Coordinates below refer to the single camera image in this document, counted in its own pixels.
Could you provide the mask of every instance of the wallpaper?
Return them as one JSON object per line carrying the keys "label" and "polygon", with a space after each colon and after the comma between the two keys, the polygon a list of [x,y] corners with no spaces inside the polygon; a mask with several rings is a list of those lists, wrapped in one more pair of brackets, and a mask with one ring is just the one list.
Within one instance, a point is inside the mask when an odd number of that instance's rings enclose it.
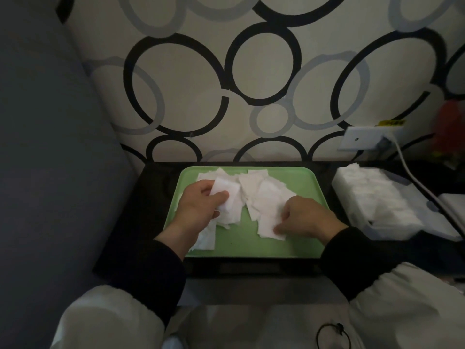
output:
{"label": "wallpaper", "polygon": [[[57,0],[137,171],[149,161],[367,159],[349,126],[406,119],[407,157],[465,99],[464,0]],[[393,151],[382,157],[392,159]]]}

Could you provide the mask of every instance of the red object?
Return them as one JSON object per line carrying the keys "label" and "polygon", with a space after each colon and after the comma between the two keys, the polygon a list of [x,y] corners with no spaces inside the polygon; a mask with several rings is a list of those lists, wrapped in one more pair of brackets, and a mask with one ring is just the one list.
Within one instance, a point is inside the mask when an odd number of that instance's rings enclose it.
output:
{"label": "red object", "polygon": [[455,100],[449,100],[442,105],[434,133],[434,151],[456,153],[465,150],[465,115],[460,112]]}

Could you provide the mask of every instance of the green tray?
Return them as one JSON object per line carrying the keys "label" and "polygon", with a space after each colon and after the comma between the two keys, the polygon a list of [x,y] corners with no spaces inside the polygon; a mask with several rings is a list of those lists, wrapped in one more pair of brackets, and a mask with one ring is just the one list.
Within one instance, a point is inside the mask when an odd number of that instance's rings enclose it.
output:
{"label": "green tray", "polygon": [[[184,169],[174,191],[165,227],[174,217],[178,201],[185,187],[197,179],[199,173],[217,170],[219,167],[188,167]],[[221,167],[229,175],[247,173],[249,169],[267,169],[270,176],[284,182],[287,187],[303,197],[311,197],[328,208],[315,174],[304,167]],[[187,257],[276,257],[276,258],[320,258],[323,245],[316,239],[287,237],[286,241],[261,238],[257,234],[258,223],[250,220],[245,206],[239,225],[230,229],[216,228],[215,249],[194,250]]]}

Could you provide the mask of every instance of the wall outlet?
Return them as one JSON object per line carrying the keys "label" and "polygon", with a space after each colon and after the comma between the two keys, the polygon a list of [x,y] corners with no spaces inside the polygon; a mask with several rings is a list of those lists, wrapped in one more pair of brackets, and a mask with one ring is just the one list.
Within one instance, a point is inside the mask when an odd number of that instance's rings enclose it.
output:
{"label": "wall outlet", "polygon": [[344,133],[338,150],[340,151],[359,151],[359,150],[376,150],[376,145],[387,132],[392,132],[395,137],[402,130],[402,126],[369,126],[358,127],[349,126]]}

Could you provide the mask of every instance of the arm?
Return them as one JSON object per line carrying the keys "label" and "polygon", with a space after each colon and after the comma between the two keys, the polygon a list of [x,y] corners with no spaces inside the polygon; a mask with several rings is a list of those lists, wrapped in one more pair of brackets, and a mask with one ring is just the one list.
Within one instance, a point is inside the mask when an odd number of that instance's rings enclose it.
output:
{"label": "arm", "polygon": [[229,197],[210,196],[212,186],[203,180],[186,187],[171,224],[141,245],[110,285],[91,289],[67,308],[53,349],[161,346],[186,282],[182,260]]}
{"label": "arm", "polygon": [[465,298],[456,288],[395,261],[314,200],[290,199],[275,232],[316,237],[326,246],[321,268],[348,299],[367,348],[463,346]]}

